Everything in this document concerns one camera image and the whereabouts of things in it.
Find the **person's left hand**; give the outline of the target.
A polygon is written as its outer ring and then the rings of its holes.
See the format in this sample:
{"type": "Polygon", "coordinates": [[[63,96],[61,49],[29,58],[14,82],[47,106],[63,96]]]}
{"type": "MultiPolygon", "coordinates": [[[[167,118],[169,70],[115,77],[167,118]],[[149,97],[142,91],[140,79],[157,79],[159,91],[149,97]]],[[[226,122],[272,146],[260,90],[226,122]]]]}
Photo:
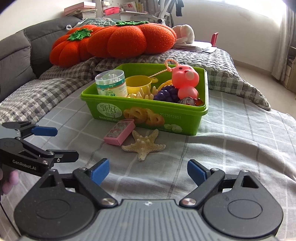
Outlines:
{"type": "Polygon", "coordinates": [[[17,170],[11,170],[10,173],[4,172],[1,168],[1,195],[8,194],[11,189],[19,183],[19,174],[17,170]]]}

